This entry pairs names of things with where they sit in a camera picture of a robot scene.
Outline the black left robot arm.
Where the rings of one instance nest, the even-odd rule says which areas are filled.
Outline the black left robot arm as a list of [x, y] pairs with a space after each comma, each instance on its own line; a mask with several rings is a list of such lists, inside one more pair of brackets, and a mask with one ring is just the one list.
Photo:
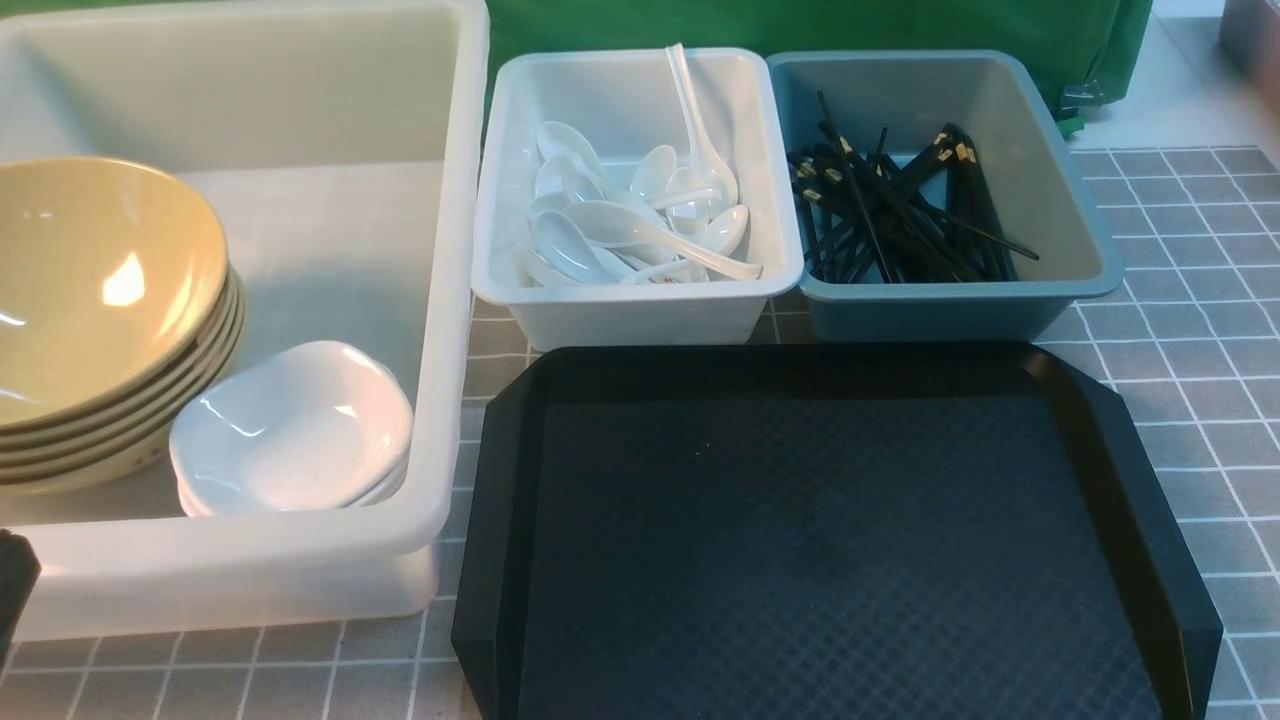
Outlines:
[[1, 667], [5, 666], [20, 615], [41, 574], [27, 538], [1, 529]]

